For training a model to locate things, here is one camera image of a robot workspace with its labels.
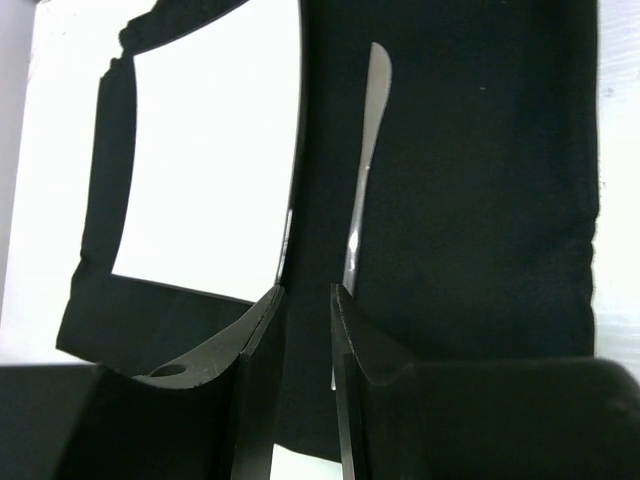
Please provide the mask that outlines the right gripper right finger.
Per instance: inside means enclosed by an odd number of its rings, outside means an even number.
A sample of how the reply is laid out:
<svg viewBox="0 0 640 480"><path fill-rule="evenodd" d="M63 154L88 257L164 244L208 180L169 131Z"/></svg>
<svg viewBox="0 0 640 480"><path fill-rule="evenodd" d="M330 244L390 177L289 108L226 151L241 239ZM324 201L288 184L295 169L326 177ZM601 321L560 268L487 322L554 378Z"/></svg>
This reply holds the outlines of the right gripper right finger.
<svg viewBox="0 0 640 480"><path fill-rule="evenodd" d="M435 362L331 291L347 479L635 479L639 386L598 358Z"/></svg>

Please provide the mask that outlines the white square plate black rim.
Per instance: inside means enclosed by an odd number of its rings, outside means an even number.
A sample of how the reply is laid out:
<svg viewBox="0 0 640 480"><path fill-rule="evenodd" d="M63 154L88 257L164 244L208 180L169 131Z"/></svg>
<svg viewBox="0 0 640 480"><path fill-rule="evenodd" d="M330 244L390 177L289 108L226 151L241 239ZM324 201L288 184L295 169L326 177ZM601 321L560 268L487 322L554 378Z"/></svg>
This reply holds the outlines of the white square plate black rim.
<svg viewBox="0 0 640 480"><path fill-rule="evenodd" d="M270 0L134 55L136 136L115 275L242 302L273 286L301 56L298 3Z"/></svg>

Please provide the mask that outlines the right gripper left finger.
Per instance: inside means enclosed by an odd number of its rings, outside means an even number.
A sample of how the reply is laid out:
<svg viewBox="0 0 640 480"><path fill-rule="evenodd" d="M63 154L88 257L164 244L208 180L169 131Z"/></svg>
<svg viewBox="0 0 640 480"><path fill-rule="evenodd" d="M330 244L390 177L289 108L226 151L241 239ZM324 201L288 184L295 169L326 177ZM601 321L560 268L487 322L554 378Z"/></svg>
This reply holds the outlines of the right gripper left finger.
<svg viewBox="0 0 640 480"><path fill-rule="evenodd" d="M5 479L266 479L284 353L282 287L147 375L1 370Z"/></svg>

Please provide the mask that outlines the black cloth placemat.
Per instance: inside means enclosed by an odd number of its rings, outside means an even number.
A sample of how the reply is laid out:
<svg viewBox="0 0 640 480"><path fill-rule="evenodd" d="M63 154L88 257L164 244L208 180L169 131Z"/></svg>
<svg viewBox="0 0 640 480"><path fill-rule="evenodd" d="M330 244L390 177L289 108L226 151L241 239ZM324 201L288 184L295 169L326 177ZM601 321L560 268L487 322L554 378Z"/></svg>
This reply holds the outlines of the black cloth placemat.
<svg viewBox="0 0 640 480"><path fill-rule="evenodd" d="M98 90L60 350L147 375L268 291L242 302L112 271L133 168L133 57L245 2L159 1L120 32ZM295 2L301 109L272 286L285 291L286 324L276 443L340 457L330 298L342 285L372 42L388 50L393 79L366 194L358 309L426 360L592 355L596 3Z"/></svg>

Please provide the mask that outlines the silver table knife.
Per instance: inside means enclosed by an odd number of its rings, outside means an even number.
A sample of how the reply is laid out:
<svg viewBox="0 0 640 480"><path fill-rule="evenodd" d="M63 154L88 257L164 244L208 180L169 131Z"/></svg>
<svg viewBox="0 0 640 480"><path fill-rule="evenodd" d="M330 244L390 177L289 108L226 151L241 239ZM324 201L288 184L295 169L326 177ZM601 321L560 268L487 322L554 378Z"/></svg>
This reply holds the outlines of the silver table knife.
<svg viewBox="0 0 640 480"><path fill-rule="evenodd" d="M342 285L353 296L363 242L363 218L369 176L379 132L392 88L393 65L388 50L372 42L369 52L365 86L361 148L356 177L355 195L347 236Z"/></svg>

